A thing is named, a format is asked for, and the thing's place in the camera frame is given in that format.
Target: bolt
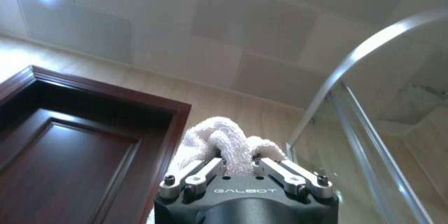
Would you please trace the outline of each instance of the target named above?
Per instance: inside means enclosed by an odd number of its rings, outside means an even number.
[[[194,200],[197,197],[197,187],[194,185],[187,185],[185,187],[185,196],[187,200]]]
[[[299,197],[301,199],[307,199],[309,194],[310,194],[310,190],[309,190],[309,188],[306,187],[306,185],[301,185],[301,186],[298,187],[298,197]]]
[[[318,184],[322,186],[329,186],[329,177],[326,175],[318,176]]]
[[[173,186],[177,181],[175,175],[167,175],[163,181],[166,182],[166,185]]]

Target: wall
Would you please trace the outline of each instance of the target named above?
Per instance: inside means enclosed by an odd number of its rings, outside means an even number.
[[[438,107],[405,136],[383,136],[427,210],[448,223],[448,109]]]
[[[187,102],[193,104],[187,127],[195,126],[211,116],[226,116],[241,125],[247,136],[259,135],[282,147],[291,137],[303,112],[291,106],[139,70],[121,63],[0,37],[0,82],[31,64]]]

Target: glass panel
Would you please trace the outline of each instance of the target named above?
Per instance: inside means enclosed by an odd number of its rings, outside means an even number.
[[[366,176],[342,129],[335,108],[326,101],[302,134],[295,151],[298,163],[325,173],[341,197],[341,223],[383,223]]]
[[[448,220],[446,28],[442,24],[399,38],[346,76],[435,223]]]
[[[337,88],[333,100],[339,108],[341,119],[347,118],[346,126],[353,129],[349,140],[358,153],[358,160],[365,161],[362,168],[370,182],[371,193],[375,195],[377,206],[387,223],[427,223],[429,213],[410,187],[409,180],[395,163],[389,150],[383,149],[383,140],[375,129],[370,128],[369,119],[349,89]]]

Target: robotic arm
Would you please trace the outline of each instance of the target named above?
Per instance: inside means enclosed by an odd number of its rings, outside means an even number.
[[[222,158],[194,161],[166,176],[155,200],[157,224],[337,224],[333,183],[294,162],[254,161],[257,176],[223,176]]]

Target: curved metal rail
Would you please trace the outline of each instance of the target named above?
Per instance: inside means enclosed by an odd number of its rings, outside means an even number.
[[[353,68],[353,66],[383,45],[390,43],[397,37],[417,30],[418,28],[423,28],[425,26],[445,20],[446,18],[448,18],[448,8],[425,11],[386,27],[354,49],[354,51],[345,58],[342,64],[337,67],[325,84],[321,86],[313,103],[310,104],[302,120],[293,132],[291,140],[287,143],[289,154],[294,153],[294,145],[301,137],[305,128],[309,125],[311,118],[314,117],[319,109],[321,104],[323,103],[323,100],[326,99],[329,91],[333,89],[337,82],[347,73],[347,71]]]

